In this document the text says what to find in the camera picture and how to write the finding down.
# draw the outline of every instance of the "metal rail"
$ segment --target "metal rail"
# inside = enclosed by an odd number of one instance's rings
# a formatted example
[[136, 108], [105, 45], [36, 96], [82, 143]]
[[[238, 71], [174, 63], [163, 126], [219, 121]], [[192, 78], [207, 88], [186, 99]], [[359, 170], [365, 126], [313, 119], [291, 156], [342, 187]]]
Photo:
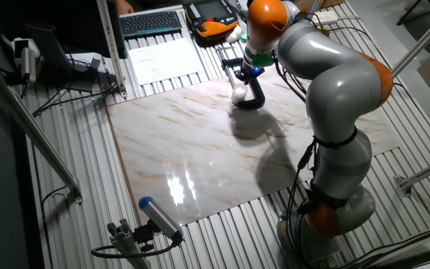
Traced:
[[78, 180], [69, 172], [58, 153], [49, 143], [43, 131], [36, 124], [28, 109], [22, 104], [19, 96], [5, 84], [0, 74], [0, 102], [8, 109], [10, 115], [18, 122], [22, 130], [29, 136], [37, 149], [52, 166], [54, 171], [66, 183], [75, 196], [76, 202], [82, 202], [81, 187]]

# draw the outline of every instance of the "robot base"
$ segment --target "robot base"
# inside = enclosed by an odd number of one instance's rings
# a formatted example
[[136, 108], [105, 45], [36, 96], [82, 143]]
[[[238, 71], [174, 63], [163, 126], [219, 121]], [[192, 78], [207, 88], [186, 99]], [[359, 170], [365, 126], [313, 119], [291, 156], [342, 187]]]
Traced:
[[[299, 225], [299, 214], [293, 211], [291, 214], [291, 231], [295, 231]], [[287, 211], [281, 213], [278, 223], [276, 225], [276, 231], [281, 246], [288, 252], [294, 251], [287, 236]], [[305, 260], [309, 264], [318, 262], [325, 259], [340, 251], [339, 245], [336, 238], [324, 238], [315, 232], [313, 232], [306, 223], [306, 219], [303, 217], [301, 222], [301, 242], [300, 252], [305, 257]]]

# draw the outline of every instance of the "black device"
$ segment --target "black device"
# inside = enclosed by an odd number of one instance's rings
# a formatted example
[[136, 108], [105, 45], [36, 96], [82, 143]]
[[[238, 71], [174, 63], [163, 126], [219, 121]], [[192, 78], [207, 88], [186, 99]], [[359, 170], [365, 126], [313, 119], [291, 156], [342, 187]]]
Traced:
[[225, 36], [238, 25], [235, 9], [226, 0], [184, 4], [187, 24], [193, 32], [208, 39]]
[[[127, 58], [115, 0], [107, 0], [107, 8], [119, 57]], [[73, 69], [77, 64], [66, 53], [110, 57], [96, 0], [0, 0], [0, 32], [9, 40], [34, 40], [44, 57], [37, 83], [47, 86], [91, 91], [97, 67]]]
[[159, 12], [120, 18], [124, 37], [169, 33], [182, 29], [177, 12]]

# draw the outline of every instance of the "metal pole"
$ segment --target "metal pole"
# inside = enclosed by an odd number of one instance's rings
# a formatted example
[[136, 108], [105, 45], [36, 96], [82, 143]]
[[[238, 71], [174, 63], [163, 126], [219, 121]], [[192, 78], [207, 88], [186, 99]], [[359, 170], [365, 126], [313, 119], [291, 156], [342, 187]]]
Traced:
[[406, 53], [393, 68], [393, 77], [397, 77], [401, 71], [430, 43], [430, 29], [417, 41], [414, 48]]
[[8, 109], [10, 115], [18, 122], [22, 130], [29, 136], [34, 145], [43, 154], [59, 177], [75, 196], [76, 202], [82, 202], [81, 187], [74, 176], [69, 172], [63, 160], [49, 143], [43, 131], [31, 116], [31, 113], [22, 104], [21, 99], [5, 84], [0, 74], [0, 101]]
[[124, 75], [122, 74], [119, 52], [117, 51], [116, 38], [113, 36], [112, 23], [110, 22], [108, 3], [106, 0], [97, 0], [97, 7], [99, 8], [99, 15], [101, 16], [102, 27], [104, 28], [105, 39], [107, 41], [107, 47], [109, 48], [113, 70], [116, 73], [119, 93], [121, 97], [127, 97], [127, 92], [125, 91]]
[[306, 11], [306, 13], [308, 14], [306, 17], [308, 17], [309, 19], [313, 18], [313, 14], [317, 12], [318, 7], [320, 7], [321, 1], [322, 0], [311, 0], [310, 7]]
[[402, 190], [405, 190], [405, 189], [409, 188], [410, 186], [412, 186], [414, 183], [419, 182], [428, 176], [430, 176], [430, 166], [427, 167], [426, 169], [416, 173], [415, 175], [411, 176], [410, 178], [402, 180], [401, 183], [399, 183], [399, 186]]

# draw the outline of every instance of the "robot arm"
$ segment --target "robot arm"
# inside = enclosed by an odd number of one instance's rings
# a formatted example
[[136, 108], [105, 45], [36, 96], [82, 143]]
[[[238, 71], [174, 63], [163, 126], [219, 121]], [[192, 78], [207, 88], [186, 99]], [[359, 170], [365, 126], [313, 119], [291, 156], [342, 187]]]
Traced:
[[279, 63], [289, 73], [312, 80], [306, 109], [319, 144], [317, 172], [309, 199], [299, 210], [303, 221], [282, 220], [279, 226], [285, 229], [278, 236], [287, 240], [286, 225], [291, 231], [301, 229], [302, 253], [313, 262], [322, 257], [313, 253], [359, 227], [375, 210], [372, 195], [360, 186], [370, 169], [371, 144], [355, 121], [386, 101], [393, 78], [377, 60], [334, 42], [306, 20], [298, 22], [298, 12], [288, 1], [251, 3], [243, 68], [270, 65], [267, 55], [279, 40]]

